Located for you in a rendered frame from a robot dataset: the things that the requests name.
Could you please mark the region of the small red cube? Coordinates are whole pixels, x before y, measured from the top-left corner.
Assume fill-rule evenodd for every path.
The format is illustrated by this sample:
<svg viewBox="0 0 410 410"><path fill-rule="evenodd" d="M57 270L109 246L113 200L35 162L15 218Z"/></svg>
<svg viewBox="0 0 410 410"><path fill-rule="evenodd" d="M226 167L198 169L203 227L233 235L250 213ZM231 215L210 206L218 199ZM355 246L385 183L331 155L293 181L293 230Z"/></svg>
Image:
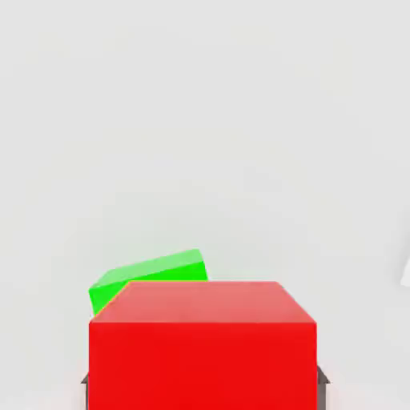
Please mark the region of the small red cube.
<svg viewBox="0 0 410 410"><path fill-rule="evenodd" d="M316 410L316 322L277 282L132 282L89 324L88 410Z"/></svg>

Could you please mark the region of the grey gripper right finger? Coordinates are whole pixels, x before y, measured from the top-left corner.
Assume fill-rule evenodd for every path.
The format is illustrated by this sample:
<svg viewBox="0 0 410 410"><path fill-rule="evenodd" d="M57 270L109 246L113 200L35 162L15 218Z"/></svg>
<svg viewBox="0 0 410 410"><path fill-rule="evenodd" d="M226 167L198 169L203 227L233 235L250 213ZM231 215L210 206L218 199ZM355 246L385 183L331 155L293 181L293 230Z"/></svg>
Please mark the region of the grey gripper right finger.
<svg viewBox="0 0 410 410"><path fill-rule="evenodd" d="M320 366L317 366L317 406L316 410L327 410L327 386L331 383Z"/></svg>

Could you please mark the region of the small green cube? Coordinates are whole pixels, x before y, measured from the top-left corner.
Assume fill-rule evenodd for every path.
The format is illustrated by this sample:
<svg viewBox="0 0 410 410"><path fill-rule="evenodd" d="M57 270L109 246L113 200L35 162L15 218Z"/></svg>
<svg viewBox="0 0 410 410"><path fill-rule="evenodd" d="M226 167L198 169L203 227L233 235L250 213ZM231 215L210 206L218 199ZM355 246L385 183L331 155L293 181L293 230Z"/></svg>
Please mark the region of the small green cube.
<svg viewBox="0 0 410 410"><path fill-rule="evenodd" d="M117 267L103 274L90 288L92 311L97 315L130 281L208 281L198 249Z"/></svg>

